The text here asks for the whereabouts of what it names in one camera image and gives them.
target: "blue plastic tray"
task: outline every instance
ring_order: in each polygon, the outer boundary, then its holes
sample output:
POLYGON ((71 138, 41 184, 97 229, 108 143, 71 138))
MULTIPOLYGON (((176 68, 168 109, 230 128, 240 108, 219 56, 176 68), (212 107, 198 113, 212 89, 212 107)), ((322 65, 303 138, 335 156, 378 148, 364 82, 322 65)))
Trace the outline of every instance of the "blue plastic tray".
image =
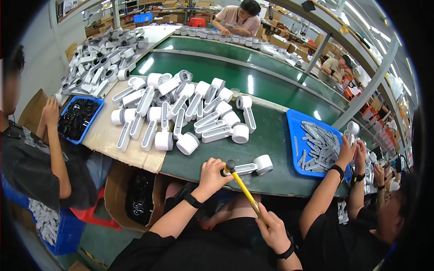
MULTIPOLYGON (((339 130, 331 127, 328 124, 325 124, 322 121, 317 120, 316 118, 310 117, 306 114, 300 113, 298 111, 295 111, 293 109, 288 109, 286 112, 286 116, 288 117, 288 124, 289 124, 289 133, 291 134, 291 146, 293 150, 293 162, 294 162, 294 168, 299 174, 307 175, 307 176, 314 176, 314 177, 325 177, 326 173, 319 173, 319 172, 312 172, 307 170, 302 170, 301 165, 298 166, 297 162, 300 160, 301 156, 303 156, 303 150, 311 150, 311 148, 307 145, 307 140, 301 139, 302 137, 306 136, 306 131, 301 128, 301 122, 302 121, 309 121, 313 122, 316 125, 320 126, 323 129, 326 129, 329 132, 334 133, 339 140, 339 143, 342 145, 342 135, 340 134, 339 130), (298 156, 296 155, 296 147, 295 147, 295 141, 294 137, 297 137, 297 147, 298 147, 298 156)), ((306 162, 313 159, 313 157, 307 155, 306 156, 306 162)), ((349 180, 351 178, 351 169, 348 165, 345 168, 345 178, 344 180, 349 180)))
POLYGON ((96 110, 95 114, 93 115, 92 119, 90 120, 89 124, 87 125, 86 129, 84 130, 84 132, 83 132, 83 134, 82 134, 82 137, 81 137, 79 140, 71 140, 71 139, 66 138, 65 136, 63 136, 63 138, 65 138, 66 140, 68 140, 68 141, 74 143, 75 145, 78 145, 78 144, 80 144, 80 143, 83 141, 83 139, 84 139, 84 137, 85 137, 87 131, 89 130, 89 127, 92 125, 92 123, 93 123, 93 121, 95 120, 96 116, 97 116, 98 113, 101 111, 101 108, 104 106, 104 99, 101 99, 101 98, 90 98, 90 97, 84 97, 84 96, 75 96, 74 98, 72 98, 72 99, 69 101, 69 103, 68 103, 68 104, 66 105, 66 107, 65 107, 65 110, 63 110, 63 112, 62 112, 60 115, 63 116, 63 115, 68 111, 68 107, 69 107, 69 105, 70 105, 72 102, 74 102, 75 100, 78 100, 78 99, 91 100, 91 101, 94 101, 95 103, 99 104, 100 106, 99 106, 98 109, 96 110))
POLYGON ((145 23, 152 20, 152 13, 143 13, 133 17, 134 23, 145 23))
MULTIPOLYGON (((33 213, 30 213, 36 224, 33 213)), ((41 240, 44 241, 47 248, 54 256, 72 254, 76 252, 80 246, 80 239, 85 227, 86 223, 78 219, 71 210, 60 209, 60 221, 56 243, 53 246, 44 239, 41 238, 41 240)))

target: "shorts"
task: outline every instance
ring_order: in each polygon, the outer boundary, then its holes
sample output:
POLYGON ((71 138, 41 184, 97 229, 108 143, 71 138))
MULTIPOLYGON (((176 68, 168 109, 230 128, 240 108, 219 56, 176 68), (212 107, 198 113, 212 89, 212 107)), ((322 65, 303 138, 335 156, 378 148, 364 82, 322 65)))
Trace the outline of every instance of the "shorts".
MULTIPOLYGON (((175 198, 167 198, 163 214, 172 210, 178 203, 175 198)), ((201 228, 199 222, 193 217, 180 234, 180 238, 183 235, 197 234, 204 231, 210 230, 201 228)), ((243 248, 252 248, 253 240, 256 236, 260 236, 258 225, 253 217, 229 219, 215 225, 211 231, 223 235, 232 243, 243 248)))

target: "hand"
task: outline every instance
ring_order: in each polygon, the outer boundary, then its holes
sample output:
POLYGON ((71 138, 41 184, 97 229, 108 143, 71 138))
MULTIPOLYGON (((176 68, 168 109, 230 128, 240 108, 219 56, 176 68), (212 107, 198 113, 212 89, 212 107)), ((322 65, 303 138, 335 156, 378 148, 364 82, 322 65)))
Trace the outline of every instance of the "hand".
POLYGON ((233 176, 223 177, 220 170, 224 168, 226 162, 220 159, 210 158, 206 163, 202 164, 201 181, 199 189, 205 191, 209 196, 212 196, 225 184, 233 180, 233 176))
POLYGON ((230 31, 227 28, 223 28, 223 30, 221 31, 221 34, 225 35, 225 36, 230 36, 230 31))
POLYGON ((59 122, 59 105, 55 98, 50 97, 47 100, 47 104, 42 109, 42 118, 44 118, 47 127, 57 127, 57 123, 59 122))
POLYGON ((347 136, 342 136, 341 151, 339 152, 338 161, 336 162, 342 170, 344 170, 353 159, 356 148, 357 144, 353 144, 353 146, 350 147, 347 136))
POLYGON ((286 235, 285 225, 283 221, 276 216, 273 212, 267 212, 264 205, 259 203, 259 210, 267 226, 259 218, 256 219, 261 235, 269 247, 271 247, 276 254, 285 253, 291 246, 291 241, 286 235))
POLYGON ((377 186, 384 185, 384 170, 378 164, 374 164, 374 180, 377 186))
POLYGON ((355 169, 363 174, 365 171, 366 146, 362 140, 357 140, 354 145, 357 145, 354 155, 355 169))
POLYGON ((242 35, 242 36, 249 36, 250 35, 250 31, 245 29, 242 26, 233 26, 232 29, 234 29, 234 32, 239 34, 239 35, 242 35))

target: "black t-shirt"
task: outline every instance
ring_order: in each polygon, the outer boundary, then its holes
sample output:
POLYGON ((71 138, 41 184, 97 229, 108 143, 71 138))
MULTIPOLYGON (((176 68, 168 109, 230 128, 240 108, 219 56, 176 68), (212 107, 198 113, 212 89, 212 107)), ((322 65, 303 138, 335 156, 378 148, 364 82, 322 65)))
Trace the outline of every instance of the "black t-shirt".
POLYGON ((376 215, 365 207, 346 225, 320 215, 300 247, 303 269, 373 270, 390 249, 369 231, 376 228, 376 215))
POLYGON ((9 123, 1 133, 1 170, 14 189, 57 212, 59 208, 86 210, 95 206, 96 187, 78 146, 63 152, 71 196, 59 199, 59 179, 51 171, 49 147, 30 130, 9 123))
POLYGON ((146 232, 116 257, 109 271, 273 270, 266 259, 242 248, 218 232, 200 230, 166 238, 146 232))

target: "gray device ring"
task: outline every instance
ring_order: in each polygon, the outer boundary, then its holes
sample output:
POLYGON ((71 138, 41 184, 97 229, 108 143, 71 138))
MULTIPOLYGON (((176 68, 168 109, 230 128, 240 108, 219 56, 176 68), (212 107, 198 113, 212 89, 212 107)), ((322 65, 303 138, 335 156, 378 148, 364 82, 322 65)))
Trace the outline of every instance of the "gray device ring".
POLYGON ((197 137, 196 137, 194 134, 192 134, 191 132, 187 132, 187 133, 185 133, 185 134, 189 134, 189 135, 191 135, 191 136, 196 140, 197 145, 199 146, 199 140, 197 139, 197 137))

